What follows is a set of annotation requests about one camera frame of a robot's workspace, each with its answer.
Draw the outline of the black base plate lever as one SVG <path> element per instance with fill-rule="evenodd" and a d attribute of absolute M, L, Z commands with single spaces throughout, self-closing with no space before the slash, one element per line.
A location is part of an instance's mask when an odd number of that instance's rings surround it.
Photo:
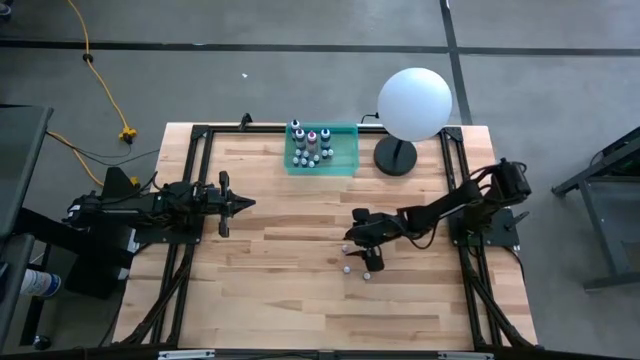
<path fill-rule="evenodd" d="M 512 212 L 509 213 L 509 218 L 504 224 L 504 228 L 506 231 L 513 231 L 516 229 L 517 225 L 524 220 L 527 216 L 530 215 L 529 211 L 524 211 L 518 215 L 514 215 Z"/>

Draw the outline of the white and blue canister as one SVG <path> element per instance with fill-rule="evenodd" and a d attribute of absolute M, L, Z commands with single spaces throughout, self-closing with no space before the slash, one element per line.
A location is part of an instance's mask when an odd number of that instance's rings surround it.
<path fill-rule="evenodd" d="M 62 280 L 56 274 L 27 269 L 22 280 L 20 294 L 48 298 L 55 295 L 61 285 Z"/>

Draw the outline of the black equipment box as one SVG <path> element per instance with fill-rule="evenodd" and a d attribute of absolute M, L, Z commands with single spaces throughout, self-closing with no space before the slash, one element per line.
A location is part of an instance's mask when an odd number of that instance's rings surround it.
<path fill-rule="evenodd" d="M 131 236 L 134 230 L 122 219 L 106 215 L 86 215 L 86 201 L 119 199 L 139 189 L 119 167 L 107 169 L 102 192 L 92 191 L 76 198 L 67 209 L 63 222 L 81 237 L 74 239 L 76 259 L 65 280 L 65 289 L 97 299 L 107 299 L 128 271 L 133 260 Z"/>

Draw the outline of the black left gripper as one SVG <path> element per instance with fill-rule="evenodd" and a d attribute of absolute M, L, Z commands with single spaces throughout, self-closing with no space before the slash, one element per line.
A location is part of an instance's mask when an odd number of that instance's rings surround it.
<path fill-rule="evenodd" d="M 231 215 L 254 206 L 256 201 L 237 194 L 231 194 L 229 200 L 229 175 L 226 171 L 219 173 L 219 186 L 203 185 L 198 196 L 199 214 L 202 216 L 218 215 L 220 217 L 218 233 L 223 238 L 229 237 L 228 218 Z"/>

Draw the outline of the black desk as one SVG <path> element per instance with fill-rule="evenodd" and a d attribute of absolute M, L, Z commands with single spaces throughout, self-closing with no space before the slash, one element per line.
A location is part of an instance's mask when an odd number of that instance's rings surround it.
<path fill-rule="evenodd" d="M 52 114 L 49 107 L 0 104 L 0 352 L 35 242 L 14 227 Z"/>

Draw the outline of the white globe table lamp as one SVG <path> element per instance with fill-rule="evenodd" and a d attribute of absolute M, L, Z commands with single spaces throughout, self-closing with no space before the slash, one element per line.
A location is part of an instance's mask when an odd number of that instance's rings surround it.
<path fill-rule="evenodd" d="M 377 99 L 377 114 L 387 136 L 374 149 L 374 163 L 384 174 L 403 176 L 418 159 L 417 142 L 447 125 L 453 96 L 444 78 L 427 68 L 407 68 L 392 75 Z"/>

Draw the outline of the silver metal bracket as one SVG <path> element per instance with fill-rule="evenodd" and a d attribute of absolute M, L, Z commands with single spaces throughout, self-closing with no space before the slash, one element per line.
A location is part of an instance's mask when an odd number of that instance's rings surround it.
<path fill-rule="evenodd" d="M 209 360 L 216 357 L 214 349 L 171 350 L 158 353 L 157 360 Z"/>
<path fill-rule="evenodd" d="M 495 360 L 492 353 L 447 351 L 437 354 L 438 360 Z"/>

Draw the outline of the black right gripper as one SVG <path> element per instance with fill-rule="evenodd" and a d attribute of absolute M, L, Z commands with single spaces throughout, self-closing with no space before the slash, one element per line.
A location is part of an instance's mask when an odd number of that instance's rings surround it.
<path fill-rule="evenodd" d="M 345 239 L 359 247 L 349 256 L 360 257 L 368 272 L 380 272 L 385 268 L 381 246 L 402 235 L 399 218 L 386 213 L 371 213 L 366 208 L 352 211 L 353 224 Z"/>

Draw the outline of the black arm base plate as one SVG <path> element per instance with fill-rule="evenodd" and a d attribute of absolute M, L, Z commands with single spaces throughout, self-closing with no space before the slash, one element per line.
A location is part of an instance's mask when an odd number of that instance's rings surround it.
<path fill-rule="evenodd" d="M 131 227 L 135 241 L 141 244 L 197 244 L 202 235 L 205 216 L 199 213 L 170 210 L 162 214 L 144 215 Z"/>
<path fill-rule="evenodd" d="M 448 217 L 451 241 L 455 246 L 478 247 L 518 247 L 520 245 L 517 227 L 513 231 L 506 231 L 504 224 L 509 218 L 510 208 L 503 208 L 494 213 L 489 225 L 482 230 L 468 230 L 464 224 L 464 213 L 454 213 Z"/>

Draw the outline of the teal translucent plastic bin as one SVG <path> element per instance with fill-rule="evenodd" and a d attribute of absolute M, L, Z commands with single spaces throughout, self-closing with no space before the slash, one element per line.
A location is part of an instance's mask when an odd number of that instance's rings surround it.
<path fill-rule="evenodd" d="M 322 129 L 328 128 L 331 131 L 331 147 L 329 149 L 334 150 L 332 157 L 322 158 L 321 152 L 323 150 L 320 145 L 320 132 Z M 318 149 L 316 153 L 310 153 L 308 159 L 303 158 L 301 155 L 297 157 L 295 150 L 300 149 L 303 152 L 306 150 L 306 144 L 304 147 L 299 148 L 295 143 L 295 136 L 291 129 L 290 123 L 286 125 L 285 129 L 285 150 L 284 150 L 284 166 L 289 175 L 304 175 L 304 176 L 353 176 L 356 170 L 359 168 L 359 142 L 358 142 L 358 129 L 355 124 L 346 123 L 309 123 L 300 122 L 300 128 L 306 133 L 314 131 L 318 136 Z M 314 161 L 314 155 L 319 155 L 320 160 Z M 299 158 L 299 165 L 294 166 L 292 159 L 294 157 Z M 306 159 L 315 162 L 315 167 L 302 167 L 300 160 Z"/>

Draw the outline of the black metal desk frame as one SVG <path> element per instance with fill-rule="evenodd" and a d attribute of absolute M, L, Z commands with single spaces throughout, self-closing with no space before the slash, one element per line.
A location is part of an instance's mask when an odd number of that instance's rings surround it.
<path fill-rule="evenodd" d="M 640 284 L 628 248 L 640 246 L 640 126 L 607 145 L 589 166 L 551 188 L 557 197 L 577 190 L 603 250 L 608 274 L 587 281 L 587 291 Z"/>

